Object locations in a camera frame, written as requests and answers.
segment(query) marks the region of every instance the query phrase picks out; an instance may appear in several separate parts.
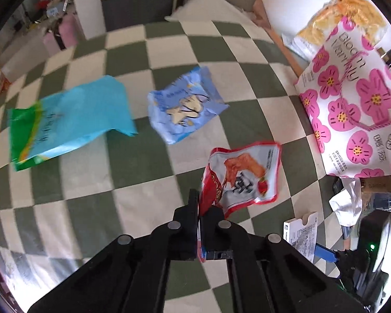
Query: checkered tablecloth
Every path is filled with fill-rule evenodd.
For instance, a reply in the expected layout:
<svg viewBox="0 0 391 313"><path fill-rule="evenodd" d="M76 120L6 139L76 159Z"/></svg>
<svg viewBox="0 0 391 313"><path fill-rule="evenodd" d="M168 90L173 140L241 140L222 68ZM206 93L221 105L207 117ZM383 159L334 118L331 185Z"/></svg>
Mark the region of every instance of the checkered tablecloth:
<svg viewBox="0 0 391 313"><path fill-rule="evenodd" d="M147 94L196 65L209 67L230 105L183 141L167 146L151 128ZM139 132L114 130L36 167L9 165L6 110L108 74L125 85ZM0 96L0 270L27 310L120 234L150 234L200 186L213 147L257 140L282 144L276 202L231 215L249 233L282 234L283 222L319 214L317 241L341 248L313 130L296 76L267 33L255 25L163 22L107 33L49 58ZM330 274L333 264L315 260ZM225 261L172 262L165 312L231 312Z"/></svg>

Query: bag handle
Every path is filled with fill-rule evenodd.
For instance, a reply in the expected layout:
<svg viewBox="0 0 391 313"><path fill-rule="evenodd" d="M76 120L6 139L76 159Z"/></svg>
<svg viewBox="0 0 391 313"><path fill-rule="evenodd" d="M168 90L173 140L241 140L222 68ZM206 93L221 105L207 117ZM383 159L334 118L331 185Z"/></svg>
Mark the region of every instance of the bag handle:
<svg viewBox="0 0 391 313"><path fill-rule="evenodd" d="M347 61L347 63L345 64L345 66L348 67L348 66L352 63L352 61L355 60L355 58L357 58L357 57L360 56L360 55L368 56L368 53L367 53L367 52L364 52L364 51L362 51L362 50L359 51L359 52L357 52L357 53L355 53L355 54ZM344 109L344 110L346 110L346 107L345 107L345 104L344 104L345 99L344 99L344 97L343 97L343 95L342 95L342 85L343 85L343 81L344 81L345 78L346 78L346 74L347 74L347 68L345 69L345 73L343 74L342 79L340 80L340 88L339 88L339 90L340 90L340 97L341 97L341 99L342 99L341 102L342 102L342 106L343 106L343 109ZM373 130L380 129L380 128L384 128L384 127L386 127L386 126L391 125L391 119L387 119L387 120L384 120L384 121L382 121L382 122L380 122L380 123L374 124L374 125L372 125L372 126L368 126L368 125L365 125L365 124L362 123L362 122L359 122L359 121L354 120L354 119L350 116L349 111L347 111L347 116L348 116L349 121L350 121L352 124L354 124L355 126L357 126L357 127L359 127L359 128L362 128L362 129L364 129L364 130L366 130L366 131L368 131L368 132L372 132Z"/></svg>

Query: plastic packaging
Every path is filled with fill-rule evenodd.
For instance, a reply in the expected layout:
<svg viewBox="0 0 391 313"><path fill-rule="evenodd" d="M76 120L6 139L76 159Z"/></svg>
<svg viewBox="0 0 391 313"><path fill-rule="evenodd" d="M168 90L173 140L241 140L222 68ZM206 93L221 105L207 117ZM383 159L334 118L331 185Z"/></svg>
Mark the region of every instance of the plastic packaging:
<svg viewBox="0 0 391 313"><path fill-rule="evenodd" d="M148 102L150 124L167 144L186 138L228 108L207 67L196 67L165 89L150 92Z"/></svg>
<svg viewBox="0 0 391 313"><path fill-rule="evenodd" d="M10 109L9 122L11 160L18 171L80 148L111 129L136 134L125 87L108 75L47 96L28 109Z"/></svg>
<svg viewBox="0 0 391 313"><path fill-rule="evenodd" d="M293 45L300 48L311 61L341 20L351 28L355 24L372 46L376 45L387 32L387 23L371 2L330 0L294 37Z"/></svg>
<svg viewBox="0 0 391 313"><path fill-rule="evenodd" d="M242 207L275 201L280 152L279 144L264 141L232 150L214 148L203 174L200 215L212 205L228 217Z"/></svg>

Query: pink bag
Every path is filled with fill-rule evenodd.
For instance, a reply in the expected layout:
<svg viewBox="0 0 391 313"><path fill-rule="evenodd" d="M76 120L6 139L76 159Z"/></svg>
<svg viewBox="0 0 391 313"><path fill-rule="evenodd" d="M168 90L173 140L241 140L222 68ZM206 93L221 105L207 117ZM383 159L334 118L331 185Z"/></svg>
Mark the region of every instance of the pink bag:
<svg viewBox="0 0 391 313"><path fill-rule="evenodd" d="M343 18L295 84L327 174L391 175L391 74Z"/></svg>

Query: flower center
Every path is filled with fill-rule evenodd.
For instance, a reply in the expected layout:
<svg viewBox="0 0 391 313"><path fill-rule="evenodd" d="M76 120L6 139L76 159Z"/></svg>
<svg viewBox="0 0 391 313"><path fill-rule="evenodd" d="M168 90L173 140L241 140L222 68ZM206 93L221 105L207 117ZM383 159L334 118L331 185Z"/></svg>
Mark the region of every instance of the flower center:
<svg viewBox="0 0 391 313"><path fill-rule="evenodd" d="M353 154L361 155L362 154L362 147L361 146L355 146L355 148L353 149Z"/></svg>
<svg viewBox="0 0 391 313"><path fill-rule="evenodd" d="M344 112L340 112L338 115L337 115L337 120L339 122L346 122L348 120L348 117L347 115L344 113Z"/></svg>
<svg viewBox="0 0 391 313"><path fill-rule="evenodd" d="M305 107L308 107L308 106L310 105L310 100L309 100L309 98L305 98L305 99L303 100L303 105L304 105Z"/></svg>
<svg viewBox="0 0 391 313"><path fill-rule="evenodd" d="M379 94L374 94L371 97L371 101L374 105L379 106L381 104L381 96Z"/></svg>
<svg viewBox="0 0 391 313"><path fill-rule="evenodd" d="M329 87L333 86L333 85L334 85L334 78L329 77L329 78L327 79L327 85L328 85Z"/></svg>

